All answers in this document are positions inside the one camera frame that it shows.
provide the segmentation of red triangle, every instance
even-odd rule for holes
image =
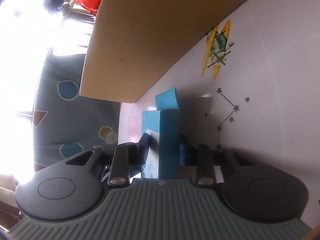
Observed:
[[[33,112],[33,125],[37,127],[42,122],[47,113],[48,111],[35,110]]]

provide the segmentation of black star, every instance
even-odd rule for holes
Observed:
[[[239,106],[235,106],[235,107],[233,108],[233,110],[239,111],[239,110],[240,110],[240,109],[239,109]]]

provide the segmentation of brown cardboard panel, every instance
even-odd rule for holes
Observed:
[[[102,0],[80,95],[133,103],[246,0]]]

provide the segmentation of ribbed surface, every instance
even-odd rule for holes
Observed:
[[[16,240],[300,240],[310,229],[295,219],[263,224],[232,213],[216,193],[189,180],[135,180],[111,190],[102,204],[79,219],[24,219],[10,232]]]

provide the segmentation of blue box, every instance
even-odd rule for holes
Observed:
[[[156,111],[142,112],[142,134],[150,134],[150,149],[142,178],[172,179],[179,165],[180,112],[172,88],[156,96]]]

